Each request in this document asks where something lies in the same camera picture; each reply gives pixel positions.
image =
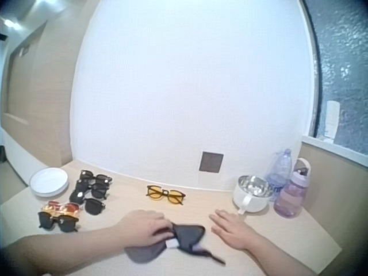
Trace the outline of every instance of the ceiling light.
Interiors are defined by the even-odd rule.
[[[9,20],[9,19],[5,19],[4,20],[4,24],[6,25],[6,26],[8,26],[8,27],[14,27],[14,22],[13,21],[11,21],[11,20]]]
[[[21,25],[19,25],[18,23],[14,23],[13,28],[15,30],[20,30],[21,29]]]

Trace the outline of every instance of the white cup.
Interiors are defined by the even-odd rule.
[[[235,186],[233,201],[239,207],[238,214],[259,212],[269,203],[272,189],[263,178],[242,176]]]

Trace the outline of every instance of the human arm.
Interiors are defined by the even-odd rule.
[[[239,216],[224,210],[209,217],[215,222],[212,232],[230,247],[247,250],[258,260],[268,276],[314,276],[311,269],[258,234]]]
[[[173,237],[155,233],[172,228],[162,213],[133,211],[108,228],[95,231],[24,237],[5,249],[10,264],[25,275],[63,274],[75,267],[122,251]]]

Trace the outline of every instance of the stainless steel bowl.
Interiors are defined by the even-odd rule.
[[[238,184],[242,190],[255,197],[271,197],[273,194],[270,184],[265,179],[255,175],[239,177]]]

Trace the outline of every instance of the gold sunglasses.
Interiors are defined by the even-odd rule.
[[[154,200],[160,200],[162,197],[165,196],[172,204],[183,205],[185,194],[183,194],[181,191],[164,190],[160,186],[155,185],[147,186],[147,189],[148,189],[148,192],[146,194],[147,197],[150,197]]]

